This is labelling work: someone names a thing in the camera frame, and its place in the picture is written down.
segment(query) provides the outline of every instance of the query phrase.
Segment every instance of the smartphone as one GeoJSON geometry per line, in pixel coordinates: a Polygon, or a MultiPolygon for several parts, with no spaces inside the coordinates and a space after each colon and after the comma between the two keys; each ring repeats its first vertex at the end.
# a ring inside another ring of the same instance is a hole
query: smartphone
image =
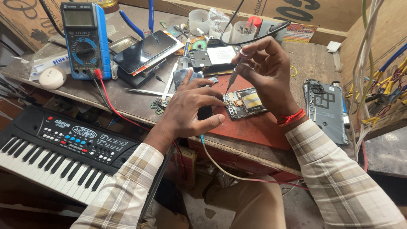
{"type": "MultiPolygon", "coordinates": [[[[173,80],[174,80],[174,84],[175,84],[175,90],[178,89],[179,85],[181,84],[181,82],[184,79],[185,75],[187,74],[188,70],[193,70],[193,68],[186,68],[186,69],[180,69],[180,70],[174,71],[173,80]]],[[[189,82],[191,82],[193,79],[204,79],[204,74],[202,73],[202,71],[193,72],[189,82]]],[[[211,106],[204,106],[198,110],[198,120],[205,120],[211,116],[213,116],[213,111],[212,111],[211,106]]]]}
{"type": "Polygon", "coordinates": [[[132,74],[177,43],[161,30],[156,31],[154,35],[158,43],[150,35],[114,55],[113,60],[128,74],[132,74]]]}

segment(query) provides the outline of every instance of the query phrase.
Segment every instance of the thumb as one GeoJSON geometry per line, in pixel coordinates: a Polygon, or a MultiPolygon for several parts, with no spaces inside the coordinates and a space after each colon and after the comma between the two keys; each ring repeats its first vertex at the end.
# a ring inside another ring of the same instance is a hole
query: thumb
{"type": "Polygon", "coordinates": [[[254,87],[262,80],[264,76],[255,72],[251,67],[246,64],[240,64],[236,67],[237,74],[241,75],[245,80],[250,82],[254,87]]]}
{"type": "Polygon", "coordinates": [[[194,136],[205,134],[209,130],[221,125],[223,121],[225,121],[225,116],[223,114],[213,115],[205,120],[198,121],[195,124],[196,133],[194,136]]]}

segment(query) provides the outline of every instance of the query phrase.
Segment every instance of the floor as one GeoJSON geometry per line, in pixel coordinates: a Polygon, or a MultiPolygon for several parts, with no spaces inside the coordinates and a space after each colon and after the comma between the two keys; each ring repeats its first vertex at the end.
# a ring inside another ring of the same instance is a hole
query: floor
{"type": "MultiPolygon", "coordinates": [[[[210,180],[210,177],[197,174],[194,188],[182,191],[188,216],[194,229],[227,229],[233,221],[234,211],[208,206],[203,201],[202,190],[210,180]]],[[[294,188],[283,196],[283,200],[287,229],[324,228],[319,209],[307,191],[294,188]]]]}

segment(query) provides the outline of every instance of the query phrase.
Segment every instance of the plastic bag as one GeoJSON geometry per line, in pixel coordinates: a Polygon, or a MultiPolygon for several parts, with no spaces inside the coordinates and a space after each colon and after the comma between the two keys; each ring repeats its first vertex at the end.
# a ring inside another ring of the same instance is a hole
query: plastic bag
{"type": "Polygon", "coordinates": [[[208,19],[209,19],[209,28],[221,33],[222,30],[225,28],[226,24],[230,20],[230,17],[227,16],[225,13],[220,12],[219,10],[215,8],[210,8],[209,14],[208,14],[208,19]]]}

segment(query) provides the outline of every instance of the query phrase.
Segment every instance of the red thread bracelet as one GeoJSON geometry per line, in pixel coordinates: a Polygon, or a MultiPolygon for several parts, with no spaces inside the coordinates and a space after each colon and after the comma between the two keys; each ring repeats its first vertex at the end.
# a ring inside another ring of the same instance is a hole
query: red thread bracelet
{"type": "Polygon", "coordinates": [[[284,120],[278,121],[277,124],[280,127],[287,126],[300,118],[305,116],[305,111],[304,109],[301,108],[301,110],[293,115],[290,116],[280,116],[280,118],[284,118],[284,120]]]}

